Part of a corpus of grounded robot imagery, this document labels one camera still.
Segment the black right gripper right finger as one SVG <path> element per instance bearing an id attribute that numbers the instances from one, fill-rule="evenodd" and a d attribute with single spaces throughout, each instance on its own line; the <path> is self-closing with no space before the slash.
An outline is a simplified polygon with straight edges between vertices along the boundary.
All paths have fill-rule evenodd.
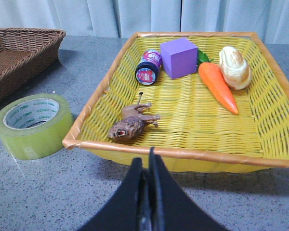
<path id="1" fill-rule="evenodd" d="M 149 153 L 149 192 L 154 231 L 227 230 L 185 194 L 153 147 Z"/>

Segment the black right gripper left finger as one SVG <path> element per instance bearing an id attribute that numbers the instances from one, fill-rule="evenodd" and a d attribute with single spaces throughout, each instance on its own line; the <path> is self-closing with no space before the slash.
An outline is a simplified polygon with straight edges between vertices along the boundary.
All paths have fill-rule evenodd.
<path id="1" fill-rule="evenodd" d="M 80 231 L 136 231 L 138 194 L 142 174 L 140 158 L 132 160 L 131 166 L 109 201 Z"/>

